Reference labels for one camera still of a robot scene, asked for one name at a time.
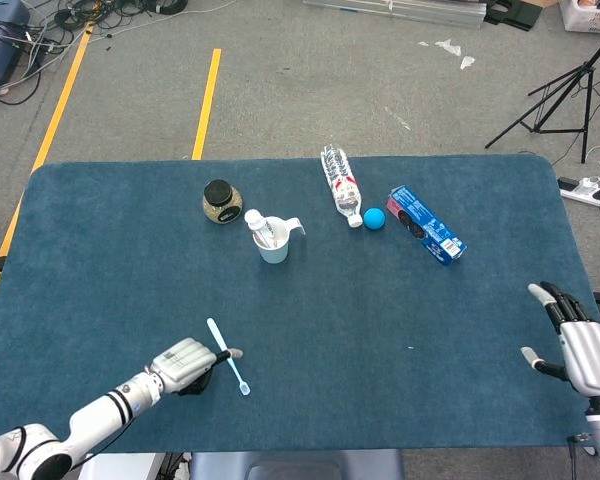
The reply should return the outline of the left five-finger robot hand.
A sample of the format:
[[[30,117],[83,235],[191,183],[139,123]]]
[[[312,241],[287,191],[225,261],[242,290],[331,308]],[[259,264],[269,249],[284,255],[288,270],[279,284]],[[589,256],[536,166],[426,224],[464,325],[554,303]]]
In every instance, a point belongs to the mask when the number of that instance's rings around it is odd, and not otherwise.
[[[179,396],[201,395],[216,365],[242,356],[241,350],[228,347],[222,347],[219,353],[214,353],[199,341],[188,337],[155,357],[145,371],[158,381],[161,392]]]

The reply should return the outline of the right five-finger robot hand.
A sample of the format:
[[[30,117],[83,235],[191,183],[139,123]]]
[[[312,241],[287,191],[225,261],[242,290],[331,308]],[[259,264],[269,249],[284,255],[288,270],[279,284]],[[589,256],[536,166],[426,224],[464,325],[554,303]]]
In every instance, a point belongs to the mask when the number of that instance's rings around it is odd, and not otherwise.
[[[527,286],[545,309],[557,334],[563,363],[552,364],[532,348],[521,353],[532,369],[568,382],[581,395],[600,397],[600,322],[593,320],[572,295],[546,281]]]

